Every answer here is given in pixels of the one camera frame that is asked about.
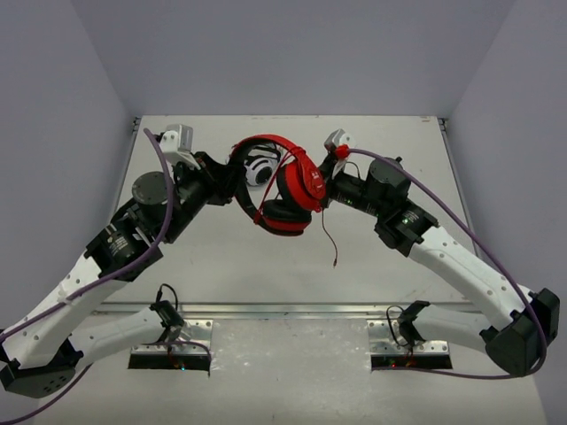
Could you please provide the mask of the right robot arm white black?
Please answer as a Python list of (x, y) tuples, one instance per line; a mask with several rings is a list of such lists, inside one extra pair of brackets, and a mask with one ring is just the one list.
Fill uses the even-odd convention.
[(461, 292), (477, 313), (462, 313), (417, 300), (402, 309), (393, 337), (408, 350), (445, 339), (485, 353), (503, 378), (531, 375), (543, 365), (558, 331), (560, 300), (513, 281), (497, 261), (485, 263), (459, 244), (439, 221), (408, 197), (418, 180), (398, 159), (374, 155), (365, 179), (344, 172), (329, 153), (320, 165), (328, 201), (376, 218), (375, 232), (388, 248), (426, 267)]

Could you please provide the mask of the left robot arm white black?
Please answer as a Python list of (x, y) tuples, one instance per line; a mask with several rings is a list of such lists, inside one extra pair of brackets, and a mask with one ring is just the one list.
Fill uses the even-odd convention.
[(99, 359), (139, 344), (177, 340), (185, 321), (157, 298), (129, 317), (98, 328), (79, 326), (114, 292), (159, 261), (205, 205), (225, 205), (244, 174), (204, 152), (193, 162), (161, 158), (161, 170), (139, 176), (132, 197), (87, 245), (71, 271), (27, 316), (1, 334), (1, 384), (10, 393), (44, 398)]

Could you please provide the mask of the red black headphones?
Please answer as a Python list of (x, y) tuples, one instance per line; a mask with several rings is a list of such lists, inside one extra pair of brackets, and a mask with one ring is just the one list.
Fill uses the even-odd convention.
[(237, 184), (235, 199), (252, 222), (276, 236), (300, 236), (311, 223), (312, 213), (322, 210), (326, 196), (325, 181), (319, 168), (304, 148), (280, 135), (262, 134), (245, 138), (232, 148), (229, 164), (243, 166), (248, 153), (264, 143), (274, 143), (293, 157), (289, 164), (278, 165), (270, 181), (280, 199), (263, 198), (255, 206), (246, 182)]

